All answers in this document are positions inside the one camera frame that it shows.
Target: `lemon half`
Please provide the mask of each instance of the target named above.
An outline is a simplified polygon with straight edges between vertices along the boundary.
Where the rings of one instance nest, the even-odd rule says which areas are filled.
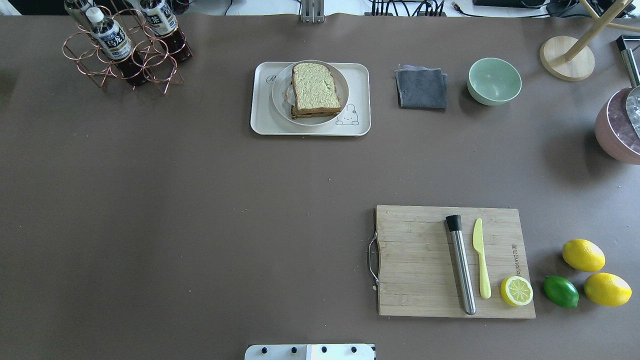
[[[509,276],[500,285],[502,299],[511,306],[524,306],[533,299],[531,283],[521,276]]]

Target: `cutting board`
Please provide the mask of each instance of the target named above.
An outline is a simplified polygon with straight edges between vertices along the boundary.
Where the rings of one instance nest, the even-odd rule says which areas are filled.
[[[477,311],[460,306],[452,266],[451,240],[444,219],[460,214]],[[484,251],[492,295],[480,296],[478,255],[472,244],[477,218],[483,220]],[[517,209],[389,206],[376,208],[378,313],[392,316],[449,318],[535,318],[533,301],[510,306],[500,297],[506,277],[531,281]],[[534,288],[534,299],[539,296]]]

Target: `lamp base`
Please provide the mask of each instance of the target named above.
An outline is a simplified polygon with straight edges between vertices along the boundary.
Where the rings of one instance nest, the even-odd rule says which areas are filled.
[[[591,75],[596,60],[589,47],[584,47],[573,59],[566,61],[566,54],[578,39],[566,36],[550,38],[540,47],[540,61],[553,76],[565,81],[580,81]]]

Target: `cartoon drawing on tray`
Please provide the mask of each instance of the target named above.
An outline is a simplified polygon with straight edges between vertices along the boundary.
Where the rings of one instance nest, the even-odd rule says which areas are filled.
[[[359,125],[358,113],[356,112],[356,106],[354,104],[348,104],[338,120],[335,121],[336,125]]]

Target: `green bowl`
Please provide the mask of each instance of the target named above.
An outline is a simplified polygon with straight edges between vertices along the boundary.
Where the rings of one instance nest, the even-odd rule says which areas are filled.
[[[516,97],[522,89],[522,79],[512,64],[498,58],[483,58],[471,65],[467,88],[477,102],[495,106]]]

